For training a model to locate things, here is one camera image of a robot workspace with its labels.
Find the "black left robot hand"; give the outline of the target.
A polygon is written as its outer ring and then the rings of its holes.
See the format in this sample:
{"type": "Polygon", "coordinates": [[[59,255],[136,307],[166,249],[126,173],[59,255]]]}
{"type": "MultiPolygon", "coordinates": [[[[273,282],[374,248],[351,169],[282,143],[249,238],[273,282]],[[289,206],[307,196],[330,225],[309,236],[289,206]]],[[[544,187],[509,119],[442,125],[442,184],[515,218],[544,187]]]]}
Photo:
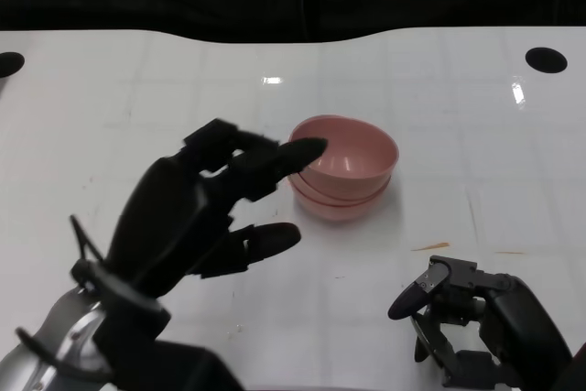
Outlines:
{"type": "Polygon", "coordinates": [[[320,158],[328,142],[302,137],[286,144],[214,119],[154,162],[139,180],[114,230],[107,269],[151,298],[187,275],[244,272],[301,239],[293,223],[248,225],[233,231],[240,200],[256,202],[285,177],[320,158]]]}

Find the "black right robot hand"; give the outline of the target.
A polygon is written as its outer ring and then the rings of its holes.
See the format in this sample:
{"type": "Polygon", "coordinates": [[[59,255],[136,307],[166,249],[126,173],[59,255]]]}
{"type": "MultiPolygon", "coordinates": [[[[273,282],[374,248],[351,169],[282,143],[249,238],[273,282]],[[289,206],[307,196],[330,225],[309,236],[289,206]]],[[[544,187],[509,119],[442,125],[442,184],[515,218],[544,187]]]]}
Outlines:
{"type": "Polygon", "coordinates": [[[572,360],[558,327],[524,281],[484,272],[472,261],[431,256],[387,316],[411,320],[415,361],[432,358],[448,388],[549,390],[572,360]],[[454,350],[442,325],[471,322],[479,325],[485,351],[454,350]]]}

